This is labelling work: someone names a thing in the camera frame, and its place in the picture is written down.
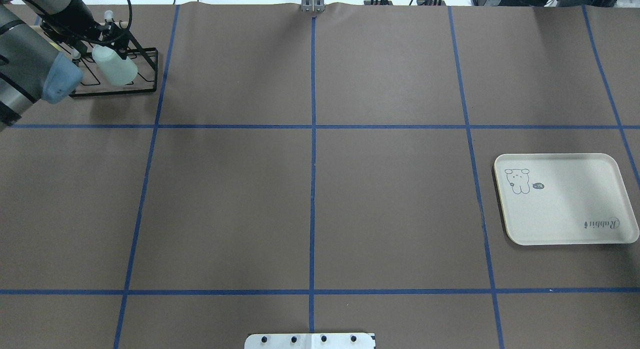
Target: tray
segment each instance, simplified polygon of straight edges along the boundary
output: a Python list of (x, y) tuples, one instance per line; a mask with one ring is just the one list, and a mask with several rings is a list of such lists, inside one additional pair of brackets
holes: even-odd
[(519, 245), (630, 244), (638, 222), (604, 153), (503, 154), (493, 164), (507, 235)]

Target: blue tape line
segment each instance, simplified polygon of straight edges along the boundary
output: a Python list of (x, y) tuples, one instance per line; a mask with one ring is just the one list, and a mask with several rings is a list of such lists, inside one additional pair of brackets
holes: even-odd
[(162, 75), (162, 88), (158, 98), (158, 106), (155, 111), (155, 121), (153, 124), (153, 134), (151, 135), (151, 144), (149, 145), (149, 154), (146, 158), (146, 169), (144, 169), (144, 180), (142, 181), (142, 192), (140, 194), (140, 202), (137, 207), (137, 217), (135, 219), (135, 229), (133, 231), (133, 240), (131, 241), (131, 251), (128, 256), (128, 264), (126, 265), (126, 276), (124, 281), (124, 293), (120, 303), (120, 311), (118, 315), (118, 326), (116, 327), (116, 335), (113, 340), (113, 348), (118, 349), (120, 345), (120, 337), (122, 333), (122, 324), (124, 322), (124, 314), (127, 309), (127, 297), (131, 284), (131, 273), (133, 271), (133, 262), (136, 257), (136, 248), (138, 246), (138, 235), (140, 233), (140, 223), (142, 222), (142, 209), (145, 205), (147, 195), (147, 185), (149, 183), (149, 172), (151, 171), (151, 162), (154, 157), (154, 149), (156, 147), (156, 137), (158, 135), (158, 123), (160, 121), (160, 113), (162, 112), (163, 99), (165, 98), (165, 88), (167, 87), (167, 76), (169, 75), (169, 65), (171, 64), (171, 54), (174, 48), (174, 39), (176, 37), (176, 27), (178, 25), (178, 16), (180, 14), (180, 5), (176, 5), (173, 15), (173, 27), (171, 28), (171, 39), (169, 40), (169, 49), (166, 54), (166, 65), (164, 74)]
[(640, 287), (529, 287), (496, 289), (498, 294), (640, 293)]
[(596, 42), (594, 40), (594, 32), (592, 32), (592, 24), (589, 21), (589, 15), (587, 14), (587, 7), (582, 5), (582, 14), (584, 16), (584, 23), (587, 26), (587, 33), (589, 34), (589, 41), (591, 43), (591, 48), (593, 50), (593, 56), (596, 59), (596, 64), (598, 65), (598, 70), (600, 72), (600, 77), (602, 78), (602, 83), (604, 83), (604, 89), (606, 90), (606, 96), (608, 97), (608, 102), (611, 105), (611, 110), (613, 110), (613, 115), (615, 117), (615, 122), (620, 130), (620, 136), (622, 137), (622, 144), (624, 144), (624, 149), (626, 150), (626, 155), (629, 157), (629, 162), (631, 162), (631, 169), (633, 169), (633, 175), (635, 176), (635, 182), (640, 188), (640, 175), (638, 174), (638, 168), (636, 167), (636, 161), (634, 160), (633, 154), (631, 154), (631, 148), (629, 147), (629, 142), (627, 141), (627, 136), (625, 135), (624, 127), (622, 126), (622, 120), (620, 119), (620, 115), (618, 114), (618, 108), (616, 108), (616, 103), (613, 100), (613, 95), (611, 94), (611, 89), (609, 87), (609, 81), (607, 80), (607, 76), (604, 73), (604, 69), (602, 68), (602, 62), (600, 60), (600, 56), (598, 55), (598, 48), (596, 48)]
[(309, 295), (307, 289), (266, 290), (129, 290), (129, 295)]
[(0, 295), (122, 295), (123, 292), (94, 289), (0, 289)]
[(16, 129), (151, 129), (153, 124), (14, 124)]
[(240, 129), (240, 130), (310, 130), (311, 125), (275, 125), (275, 124), (160, 124), (162, 129)]
[[(14, 124), (15, 129), (152, 129), (155, 124)], [(158, 124), (160, 129), (311, 130), (308, 124)], [(466, 130), (464, 124), (318, 124), (316, 130)], [(470, 124), (473, 130), (619, 130), (619, 125)], [(623, 125), (638, 130), (640, 125)]]
[[(0, 295), (123, 295), (118, 289), (0, 289)], [(194, 296), (251, 296), (251, 295), (309, 295), (308, 289), (130, 289), (131, 295), (194, 295)], [(583, 294), (583, 293), (640, 293), (640, 287), (516, 287), (496, 289), (314, 289), (315, 295), (472, 295), (472, 294)]]
[(345, 125), (316, 125), (319, 130), (463, 130), (466, 128), (464, 125), (455, 124), (432, 124), (432, 125), (403, 125), (403, 124), (390, 124), (390, 125), (358, 125), (358, 124), (345, 124)]
[(491, 289), (316, 289), (316, 295), (491, 294)]
[(617, 130), (617, 125), (482, 125), (471, 124), (473, 130)]
[(311, 18), (311, 197), (309, 216), (309, 333), (315, 331), (316, 287), (316, 17)]
[(500, 349), (505, 349), (505, 340), (503, 339), (503, 326), (500, 320), (500, 308), (498, 306), (498, 295), (496, 295), (496, 281), (494, 280), (494, 267), (491, 260), (491, 249), (489, 248), (489, 235), (487, 235), (487, 223), (485, 221), (485, 209), (482, 203), (482, 194), (480, 193), (480, 180), (478, 180), (478, 169), (476, 167), (476, 154), (474, 151), (473, 139), (471, 137), (471, 126), (469, 123), (469, 112), (467, 111), (467, 99), (465, 96), (465, 87), (462, 81), (462, 70), (460, 69), (460, 57), (458, 55), (458, 43), (456, 40), (456, 29), (453, 21), (453, 11), (451, 7), (448, 9), (448, 21), (451, 28), (451, 40), (453, 43), (453, 55), (455, 59), (455, 71), (457, 71), (457, 84), (460, 89), (460, 100), (462, 101), (462, 113), (464, 114), (464, 125), (466, 125), (466, 141), (469, 146), (469, 155), (471, 157), (471, 169), (473, 170), (473, 181), (475, 182), (475, 196), (480, 207), (480, 218), (482, 219), (482, 234), (484, 237), (484, 255), (486, 257), (486, 266), (489, 273), (489, 283), (491, 285), (491, 298), (493, 300), (493, 314), (495, 317), (495, 326), (498, 334), (498, 344)]

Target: table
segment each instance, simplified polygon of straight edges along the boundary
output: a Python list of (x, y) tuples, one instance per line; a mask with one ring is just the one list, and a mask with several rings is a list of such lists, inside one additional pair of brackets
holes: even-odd
[(0, 133), (0, 347), (640, 342), (640, 244), (516, 245), (492, 173), (606, 153), (638, 210), (640, 34), (616, 24), (640, 12), (298, 10), (136, 5), (158, 92), (38, 103)]

